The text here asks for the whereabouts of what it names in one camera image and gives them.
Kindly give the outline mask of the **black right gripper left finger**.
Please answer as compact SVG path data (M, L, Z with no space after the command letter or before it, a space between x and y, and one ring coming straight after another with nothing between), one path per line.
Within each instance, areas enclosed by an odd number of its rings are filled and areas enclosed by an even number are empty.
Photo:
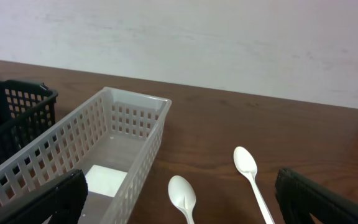
M87 195L83 171L73 169L1 207L0 224L77 223Z

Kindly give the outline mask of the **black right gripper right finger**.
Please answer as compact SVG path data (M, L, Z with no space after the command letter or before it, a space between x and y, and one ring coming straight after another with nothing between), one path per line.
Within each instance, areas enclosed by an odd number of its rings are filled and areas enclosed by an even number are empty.
M358 204L305 176L282 168L275 181L275 196L286 224L358 223Z

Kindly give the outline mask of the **white plastic spoon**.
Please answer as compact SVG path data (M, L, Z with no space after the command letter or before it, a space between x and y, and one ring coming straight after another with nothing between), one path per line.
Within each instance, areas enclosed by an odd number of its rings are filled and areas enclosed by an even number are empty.
M236 169L250 182L265 223L275 224L270 210L256 184L257 164L253 156L244 147L237 146L233 153L233 159Z
M174 175L168 183L168 196L171 203L184 214L187 224L194 224L196 195L191 184L182 176Z

